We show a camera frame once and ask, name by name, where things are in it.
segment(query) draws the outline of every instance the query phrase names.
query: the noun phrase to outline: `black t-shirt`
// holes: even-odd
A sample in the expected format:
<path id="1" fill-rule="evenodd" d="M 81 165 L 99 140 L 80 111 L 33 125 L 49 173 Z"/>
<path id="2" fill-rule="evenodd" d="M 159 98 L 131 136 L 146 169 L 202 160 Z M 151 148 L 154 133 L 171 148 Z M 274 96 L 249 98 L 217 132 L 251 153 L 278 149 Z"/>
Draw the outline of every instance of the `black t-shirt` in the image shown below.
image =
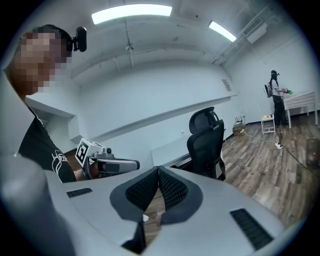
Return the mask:
<path id="1" fill-rule="evenodd" d="M 53 143 L 37 115 L 30 111 L 35 118 L 23 138 L 19 153 L 38 163 L 42 169 L 57 173 L 63 183 L 75 182 L 76 177 L 67 158 Z"/>

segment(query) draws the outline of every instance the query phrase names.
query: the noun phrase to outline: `woman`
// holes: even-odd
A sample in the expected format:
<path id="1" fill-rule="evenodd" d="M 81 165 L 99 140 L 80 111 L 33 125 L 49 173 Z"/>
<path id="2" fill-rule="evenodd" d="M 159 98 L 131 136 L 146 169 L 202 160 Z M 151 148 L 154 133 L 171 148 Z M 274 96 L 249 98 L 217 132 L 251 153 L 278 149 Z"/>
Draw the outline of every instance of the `woman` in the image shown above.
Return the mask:
<path id="1" fill-rule="evenodd" d="M 42 122 L 26 104 L 26 96 L 35 94 L 45 82 L 50 81 L 55 69 L 60 68 L 71 53 L 72 39 L 67 32 L 54 25 L 40 26 L 21 38 L 13 59 L 4 71 L 7 83 L 34 115 L 18 152 L 38 163 L 44 170 L 56 172 L 63 183 L 82 181 L 85 177 L 81 169 L 73 172 L 67 158 L 55 146 Z M 90 167 L 90 175 L 97 178 L 98 174 L 97 164 L 94 163 Z"/>
<path id="2" fill-rule="evenodd" d="M 269 84 L 272 88 L 272 97 L 274 103 L 274 124 L 275 126 L 279 126 L 281 122 L 282 125 L 285 126 L 288 123 L 286 121 L 284 102 L 280 93 L 287 94 L 288 90 L 279 89 L 277 77 L 278 73 L 275 70 L 272 70 Z"/>

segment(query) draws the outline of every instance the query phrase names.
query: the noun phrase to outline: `ceiling light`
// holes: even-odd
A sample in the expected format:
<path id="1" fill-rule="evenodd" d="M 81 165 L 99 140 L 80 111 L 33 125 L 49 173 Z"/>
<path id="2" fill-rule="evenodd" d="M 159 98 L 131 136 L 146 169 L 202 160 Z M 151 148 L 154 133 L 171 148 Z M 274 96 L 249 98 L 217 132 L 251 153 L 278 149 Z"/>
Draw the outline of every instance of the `ceiling light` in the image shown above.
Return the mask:
<path id="1" fill-rule="evenodd" d="M 215 23 L 214 21 L 211 22 L 211 24 L 209 25 L 209 28 L 214 31 L 217 31 L 218 33 L 220 33 L 224 37 L 228 38 L 231 42 L 233 42 L 237 39 L 228 30 L 226 30 L 224 27 L 220 26 L 219 24 Z"/>
<path id="2" fill-rule="evenodd" d="M 134 15 L 170 16 L 171 10 L 171 6 L 159 4 L 128 4 L 95 12 L 91 17 L 94 24 L 99 24 L 101 22 Z"/>

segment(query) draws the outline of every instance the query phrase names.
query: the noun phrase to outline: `black pants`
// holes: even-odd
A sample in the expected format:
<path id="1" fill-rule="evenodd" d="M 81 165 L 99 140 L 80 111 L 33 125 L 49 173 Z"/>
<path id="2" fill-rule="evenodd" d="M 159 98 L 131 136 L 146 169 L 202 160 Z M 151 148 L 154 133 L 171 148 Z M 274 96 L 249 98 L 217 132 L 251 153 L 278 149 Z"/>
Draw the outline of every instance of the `black pants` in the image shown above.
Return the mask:
<path id="1" fill-rule="evenodd" d="M 274 124 L 279 126 L 281 122 L 283 125 L 286 125 L 287 120 L 284 102 L 280 96 L 273 95 L 272 97 L 274 103 Z"/>

